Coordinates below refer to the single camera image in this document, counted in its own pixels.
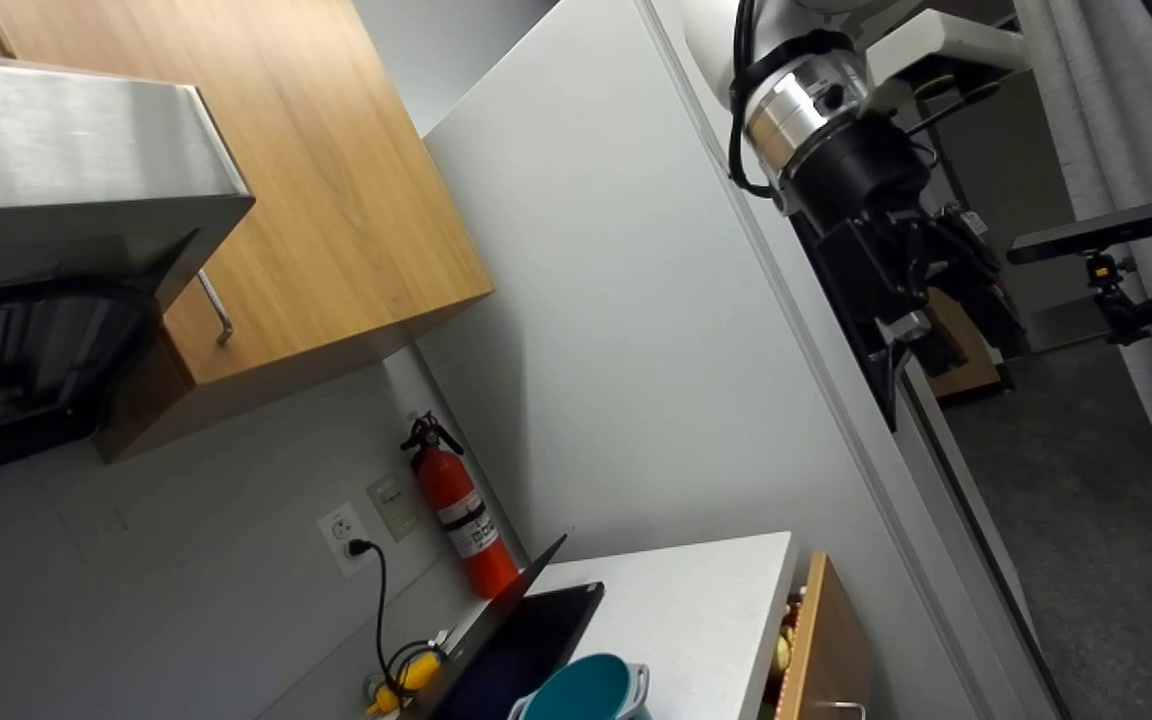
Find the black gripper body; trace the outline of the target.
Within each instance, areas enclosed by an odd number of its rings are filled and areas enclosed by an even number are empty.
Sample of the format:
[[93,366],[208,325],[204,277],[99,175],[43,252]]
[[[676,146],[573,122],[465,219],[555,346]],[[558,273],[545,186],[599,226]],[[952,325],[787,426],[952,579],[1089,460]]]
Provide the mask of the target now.
[[858,214],[812,229],[812,268],[855,351],[948,351],[929,288],[948,265],[945,232],[919,214]]

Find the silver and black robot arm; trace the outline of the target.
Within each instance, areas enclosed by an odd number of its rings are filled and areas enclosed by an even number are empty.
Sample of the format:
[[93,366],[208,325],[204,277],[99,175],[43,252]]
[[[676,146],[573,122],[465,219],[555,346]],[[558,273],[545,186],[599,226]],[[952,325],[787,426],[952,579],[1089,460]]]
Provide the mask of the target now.
[[845,33],[777,33],[763,47],[763,17],[769,0],[736,0],[729,175],[794,219],[858,346],[916,346],[933,331],[929,260],[911,246],[929,226],[929,169],[876,109],[876,83]]

